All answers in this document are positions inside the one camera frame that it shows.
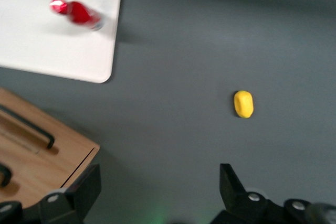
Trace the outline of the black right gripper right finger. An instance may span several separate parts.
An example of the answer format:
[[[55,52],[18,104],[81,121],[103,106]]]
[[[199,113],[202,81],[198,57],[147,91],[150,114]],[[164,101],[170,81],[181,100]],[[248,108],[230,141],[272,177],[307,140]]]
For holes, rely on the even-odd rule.
[[[220,164],[219,191],[225,209],[211,223],[286,223],[283,208],[247,191],[230,164]]]

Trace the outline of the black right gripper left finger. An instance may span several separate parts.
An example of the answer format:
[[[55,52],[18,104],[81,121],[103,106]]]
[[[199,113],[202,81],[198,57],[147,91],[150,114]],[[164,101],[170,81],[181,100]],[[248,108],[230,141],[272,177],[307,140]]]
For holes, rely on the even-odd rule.
[[[67,189],[24,209],[23,223],[84,223],[100,192],[100,165],[89,165]]]

